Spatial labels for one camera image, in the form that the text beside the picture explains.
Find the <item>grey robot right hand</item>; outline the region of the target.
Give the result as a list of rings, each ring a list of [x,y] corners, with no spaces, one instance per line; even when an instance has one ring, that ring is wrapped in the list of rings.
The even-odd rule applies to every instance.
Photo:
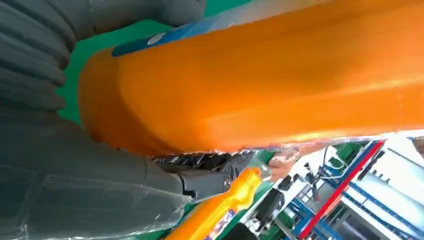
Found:
[[[59,116],[75,45],[141,20],[179,27],[204,0],[0,3],[0,237],[116,238],[170,227],[188,196],[178,175],[103,146]]]

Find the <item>person's hand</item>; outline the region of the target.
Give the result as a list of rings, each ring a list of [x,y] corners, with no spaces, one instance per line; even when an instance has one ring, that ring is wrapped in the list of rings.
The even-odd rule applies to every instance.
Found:
[[[293,165],[300,158],[324,149],[327,145],[323,143],[313,143],[300,145],[292,150],[278,152],[269,160],[268,166],[271,170],[270,181],[275,182],[284,179],[293,168]]]

